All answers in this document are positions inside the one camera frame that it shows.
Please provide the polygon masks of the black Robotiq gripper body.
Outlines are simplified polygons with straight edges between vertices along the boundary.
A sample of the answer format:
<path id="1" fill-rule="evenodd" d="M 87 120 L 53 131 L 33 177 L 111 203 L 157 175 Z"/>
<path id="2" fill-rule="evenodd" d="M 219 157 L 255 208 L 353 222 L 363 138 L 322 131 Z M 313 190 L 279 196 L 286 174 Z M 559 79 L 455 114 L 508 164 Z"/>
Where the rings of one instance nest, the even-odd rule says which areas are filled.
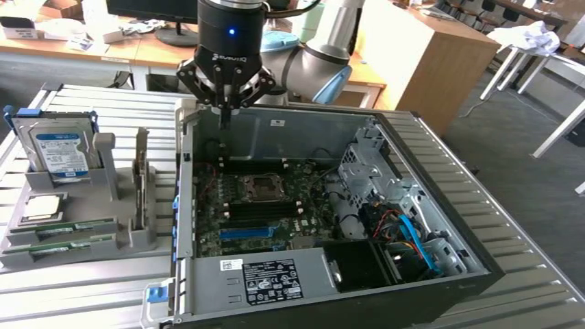
<path id="1" fill-rule="evenodd" d="M 259 44 L 265 21 L 261 1 L 198 1 L 199 45 L 194 62 L 207 81 L 222 85 L 225 103 L 235 70 L 242 77 L 239 92 L 247 89 L 262 69 Z"/>

